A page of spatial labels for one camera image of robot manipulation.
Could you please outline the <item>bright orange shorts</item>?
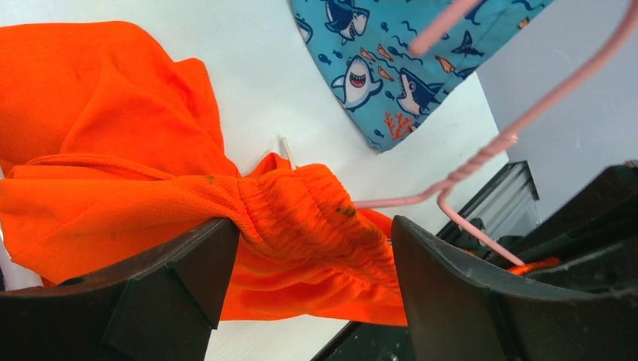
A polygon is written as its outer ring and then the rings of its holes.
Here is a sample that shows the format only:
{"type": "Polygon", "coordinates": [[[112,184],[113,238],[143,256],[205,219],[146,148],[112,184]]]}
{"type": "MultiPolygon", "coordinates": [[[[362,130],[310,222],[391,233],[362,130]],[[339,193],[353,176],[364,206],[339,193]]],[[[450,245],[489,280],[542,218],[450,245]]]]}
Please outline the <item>bright orange shorts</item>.
{"type": "Polygon", "coordinates": [[[2,27],[1,167],[6,247],[47,284],[220,217],[240,231],[222,320],[407,324],[391,219],[325,165],[270,153],[240,174],[204,64],[137,25],[2,27]]]}

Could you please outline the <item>light blue fish shorts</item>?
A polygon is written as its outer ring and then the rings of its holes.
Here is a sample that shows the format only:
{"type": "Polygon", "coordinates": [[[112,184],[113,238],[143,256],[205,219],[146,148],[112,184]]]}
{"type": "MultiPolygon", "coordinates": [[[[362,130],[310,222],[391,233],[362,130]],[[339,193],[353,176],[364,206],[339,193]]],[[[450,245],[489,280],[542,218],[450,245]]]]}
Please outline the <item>light blue fish shorts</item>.
{"type": "Polygon", "coordinates": [[[480,1],[423,56],[409,45],[446,1],[299,0],[291,8],[319,72],[368,145],[391,150],[547,6],[480,1]]]}

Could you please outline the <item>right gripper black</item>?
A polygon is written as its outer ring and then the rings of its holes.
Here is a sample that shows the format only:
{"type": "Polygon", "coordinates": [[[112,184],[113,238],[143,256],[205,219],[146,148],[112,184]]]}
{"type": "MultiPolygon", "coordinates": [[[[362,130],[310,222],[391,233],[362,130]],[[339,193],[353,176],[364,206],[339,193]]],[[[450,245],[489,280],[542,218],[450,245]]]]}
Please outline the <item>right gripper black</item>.
{"type": "Polygon", "coordinates": [[[525,262],[559,264],[527,278],[582,292],[637,286],[637,163],[604,169],[525,236],[499,242],[525,262]]]}

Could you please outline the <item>aluminium rail frame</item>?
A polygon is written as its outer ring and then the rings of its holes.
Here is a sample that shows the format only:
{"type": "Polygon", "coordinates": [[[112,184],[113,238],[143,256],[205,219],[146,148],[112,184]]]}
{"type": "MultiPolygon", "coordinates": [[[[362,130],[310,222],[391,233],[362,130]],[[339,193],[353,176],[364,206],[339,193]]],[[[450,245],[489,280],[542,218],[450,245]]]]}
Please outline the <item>aluminium rail frame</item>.
{"type": "Polygon", "coordinates": [[[540,222],[538,194],[526,161],[505,164],[458,214],[505,248],[540,222]]]}

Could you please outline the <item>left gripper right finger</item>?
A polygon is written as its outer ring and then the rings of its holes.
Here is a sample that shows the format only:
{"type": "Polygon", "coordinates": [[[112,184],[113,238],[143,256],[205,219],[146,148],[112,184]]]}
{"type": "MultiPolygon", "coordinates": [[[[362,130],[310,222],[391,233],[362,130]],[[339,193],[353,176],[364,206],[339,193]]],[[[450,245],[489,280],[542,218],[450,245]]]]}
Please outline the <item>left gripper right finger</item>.
{"type": "Polygon", "coordinates": [[[406,217],[391,244],[419,360],[635,360],[637,291],[592,294],[514,275],[406,217]]]}

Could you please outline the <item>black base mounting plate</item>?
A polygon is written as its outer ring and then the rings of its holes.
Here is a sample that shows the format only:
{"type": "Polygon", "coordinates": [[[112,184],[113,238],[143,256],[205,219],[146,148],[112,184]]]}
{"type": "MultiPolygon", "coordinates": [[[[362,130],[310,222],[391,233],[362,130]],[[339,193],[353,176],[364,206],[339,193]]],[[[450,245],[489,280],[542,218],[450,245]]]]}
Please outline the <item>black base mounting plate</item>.
{"type": "Polygon", "coordinates": [[[311,361],[416,360],[407,327],[348,323],[311,361]]]}

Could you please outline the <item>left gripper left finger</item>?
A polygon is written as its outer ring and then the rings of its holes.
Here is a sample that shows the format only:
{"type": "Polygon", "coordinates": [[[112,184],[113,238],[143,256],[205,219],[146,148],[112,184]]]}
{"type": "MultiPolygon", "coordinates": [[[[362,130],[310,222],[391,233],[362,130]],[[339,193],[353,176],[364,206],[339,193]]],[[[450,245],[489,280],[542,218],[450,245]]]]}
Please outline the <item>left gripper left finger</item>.
{"type": "Polygon", "coordinates": [[[228,219],[52,288],[1,294],[3,360],[202,360],[238,247],[228,219]]]}

